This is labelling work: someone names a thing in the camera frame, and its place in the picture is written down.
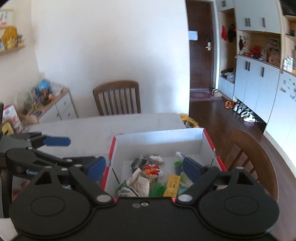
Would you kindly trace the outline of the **blue white snack bag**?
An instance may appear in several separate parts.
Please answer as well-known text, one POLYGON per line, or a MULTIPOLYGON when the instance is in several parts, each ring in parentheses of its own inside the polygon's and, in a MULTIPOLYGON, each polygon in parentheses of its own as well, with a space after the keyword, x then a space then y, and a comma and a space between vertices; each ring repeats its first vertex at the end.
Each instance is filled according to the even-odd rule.
POLYGON ((176 175, 180 176, 180 186, 182 188, 189 188, 193 184, 193 182, 184 172, 183 161, 185 157, 185 154, 177 152, 174 157, 174 166, 176 175))

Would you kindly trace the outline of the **blue globe toy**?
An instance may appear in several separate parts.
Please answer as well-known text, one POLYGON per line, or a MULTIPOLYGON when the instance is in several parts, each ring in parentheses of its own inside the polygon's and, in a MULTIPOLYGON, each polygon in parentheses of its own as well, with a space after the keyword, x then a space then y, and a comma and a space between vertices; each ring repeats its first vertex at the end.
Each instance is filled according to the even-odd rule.
POLYGON ((37 93, 45 93, 45 92, 48 92, 48 91, 50 91, 50 87, 51 87, 50 82, 48 82, 47 80, 43 79, 36 86, 36 92, 37 93))

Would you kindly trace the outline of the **patterned red doormat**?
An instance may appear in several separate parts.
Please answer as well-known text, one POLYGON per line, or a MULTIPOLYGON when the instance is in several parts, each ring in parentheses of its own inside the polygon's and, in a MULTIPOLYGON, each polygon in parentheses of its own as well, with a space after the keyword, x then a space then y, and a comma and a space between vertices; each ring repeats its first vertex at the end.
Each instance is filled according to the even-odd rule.
POLYGON ((190 101, 220 101, 224 100, 223 96, 214 96, 210 89, 191 89, 190 101))

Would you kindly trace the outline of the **light blue wall cabinets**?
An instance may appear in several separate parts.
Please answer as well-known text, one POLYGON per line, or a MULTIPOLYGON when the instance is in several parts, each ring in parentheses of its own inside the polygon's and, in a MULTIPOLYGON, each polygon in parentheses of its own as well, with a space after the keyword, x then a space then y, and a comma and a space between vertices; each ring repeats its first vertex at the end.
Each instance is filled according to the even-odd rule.
POLYGON ((279 1, 217 1, 221 23, 234 17, 234 98, 265 123, 265 136, 295 163, 295 74, 288 70, 295 42, 279 1))

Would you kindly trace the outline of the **yellow snack box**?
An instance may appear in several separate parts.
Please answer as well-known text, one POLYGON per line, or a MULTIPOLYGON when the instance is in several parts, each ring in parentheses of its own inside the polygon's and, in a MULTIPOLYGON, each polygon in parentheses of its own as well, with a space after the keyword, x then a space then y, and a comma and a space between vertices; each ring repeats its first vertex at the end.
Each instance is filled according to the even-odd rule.
POLYGON ((178 189, 180 185, 180 179, 181 177, 178 175, 169 175, 163 197, 171 197, 171 198, 177 197, 178 189))

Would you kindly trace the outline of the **wooden chair beside box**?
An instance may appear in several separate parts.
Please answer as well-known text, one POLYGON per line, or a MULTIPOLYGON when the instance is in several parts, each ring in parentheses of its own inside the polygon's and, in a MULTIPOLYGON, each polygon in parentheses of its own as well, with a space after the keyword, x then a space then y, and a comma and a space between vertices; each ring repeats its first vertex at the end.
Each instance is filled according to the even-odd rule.
POLYGON ((278 179, 273 164, 261 144, 246 132, 232 129, 227 137, 221 160, 227 171, 244 168, 278 200, 278 179))

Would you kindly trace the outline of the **yellow tissue box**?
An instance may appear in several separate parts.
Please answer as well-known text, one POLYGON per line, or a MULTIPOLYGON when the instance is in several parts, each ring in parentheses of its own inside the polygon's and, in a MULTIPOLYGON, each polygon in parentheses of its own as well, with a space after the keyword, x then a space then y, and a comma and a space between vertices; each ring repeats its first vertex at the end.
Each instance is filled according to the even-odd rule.
POLYGON ((14 129, 9 121, 6 121, 2 124, 1 131, 2 131, 3 135, 5 135, 5 136, 7 136, 7 135, 10 136, 15 133, 14 129))

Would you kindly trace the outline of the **white sideboard with wooden top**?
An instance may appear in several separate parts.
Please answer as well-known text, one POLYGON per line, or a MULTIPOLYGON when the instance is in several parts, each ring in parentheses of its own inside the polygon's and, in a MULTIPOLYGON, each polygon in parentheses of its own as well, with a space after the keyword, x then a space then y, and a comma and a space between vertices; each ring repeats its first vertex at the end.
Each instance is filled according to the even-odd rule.
POLYGON ((21 121, 25 121, 29 126, 77 119, 70 91, 65 87, 62 89, 61 94, 48 105, 40 106, 28 114, 19 113, 18 116, 21 121))

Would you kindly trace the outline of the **gold foil snack bag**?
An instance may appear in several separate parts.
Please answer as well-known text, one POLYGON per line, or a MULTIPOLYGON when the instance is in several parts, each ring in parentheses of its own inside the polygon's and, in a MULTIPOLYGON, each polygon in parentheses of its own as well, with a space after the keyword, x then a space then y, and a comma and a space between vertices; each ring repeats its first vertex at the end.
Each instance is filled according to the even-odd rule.
POLYGON ((132 176, 118 188, 117 195, 122 197, 149 197, 150 180, 142 175, 142 169, 137 168, 132 176))

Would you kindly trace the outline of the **red and white cardboard box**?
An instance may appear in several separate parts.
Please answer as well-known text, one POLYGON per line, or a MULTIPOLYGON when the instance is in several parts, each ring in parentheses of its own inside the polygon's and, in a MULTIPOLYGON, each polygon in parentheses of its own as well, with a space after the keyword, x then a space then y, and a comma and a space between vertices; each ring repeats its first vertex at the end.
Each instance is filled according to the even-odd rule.
POLYGON ((140 156, 159 155, 165 163, 161 165, 160 181, 165 184, 168 175, 175 174, 174 158, 183 153, 203 166, 213 165, 220 170, 226 168, 204 128, 129 133, 113 137, 109 150, 109 165, 104 173, 101 188, 112 197, 117 189, 132 175, 130 165, 140 156))

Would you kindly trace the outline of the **teal fish-shaped pouch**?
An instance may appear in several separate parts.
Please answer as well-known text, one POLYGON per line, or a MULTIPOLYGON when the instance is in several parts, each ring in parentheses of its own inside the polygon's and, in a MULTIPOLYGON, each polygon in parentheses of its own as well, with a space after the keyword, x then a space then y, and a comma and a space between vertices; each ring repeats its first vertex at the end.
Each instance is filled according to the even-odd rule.
POLYGON ((182 195, 186 190, 187 188, 183 188, 183 187, 179 188, 177 196, 182 195))

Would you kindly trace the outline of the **red orange plush keychain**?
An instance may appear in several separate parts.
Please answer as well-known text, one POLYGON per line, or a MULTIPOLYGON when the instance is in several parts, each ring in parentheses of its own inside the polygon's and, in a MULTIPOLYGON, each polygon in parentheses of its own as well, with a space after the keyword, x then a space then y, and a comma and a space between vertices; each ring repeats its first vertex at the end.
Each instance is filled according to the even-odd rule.
POLYGON ((155 164, 144 166, 142 174, 149 179, 158 178, 161 174, 160 167, 155 164))

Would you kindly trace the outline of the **orange slippers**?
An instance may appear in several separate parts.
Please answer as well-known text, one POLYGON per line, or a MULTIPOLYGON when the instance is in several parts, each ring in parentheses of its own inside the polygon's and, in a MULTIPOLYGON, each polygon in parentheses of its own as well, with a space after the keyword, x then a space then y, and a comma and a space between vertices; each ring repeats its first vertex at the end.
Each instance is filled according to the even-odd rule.
POLYGON ((226 109, 233 109, 235 105, 236 105, 236 102, 234 102, 234 101, 226 101, 225 102, 226 109))

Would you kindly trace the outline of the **wooden chair behind table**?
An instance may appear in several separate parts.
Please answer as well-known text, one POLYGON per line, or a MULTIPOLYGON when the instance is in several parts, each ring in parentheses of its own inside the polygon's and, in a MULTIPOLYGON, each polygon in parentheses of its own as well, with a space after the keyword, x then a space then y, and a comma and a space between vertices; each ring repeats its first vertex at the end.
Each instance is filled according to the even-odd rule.
POLYGON ((139 114, 139 83, 132 80, 117 80, 98 85, 93 96, 100 116, 139 114))

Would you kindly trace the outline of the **red white cereal box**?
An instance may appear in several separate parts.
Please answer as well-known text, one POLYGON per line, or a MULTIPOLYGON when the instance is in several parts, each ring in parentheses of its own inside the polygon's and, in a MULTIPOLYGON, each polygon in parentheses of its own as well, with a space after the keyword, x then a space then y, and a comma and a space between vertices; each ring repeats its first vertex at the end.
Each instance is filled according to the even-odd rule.
POLYGON ((24 128, 18 117, 16 108, 13 104, 5 106, 3 110, 3 122, 9 121, 15 133, 21 133, 24 128))

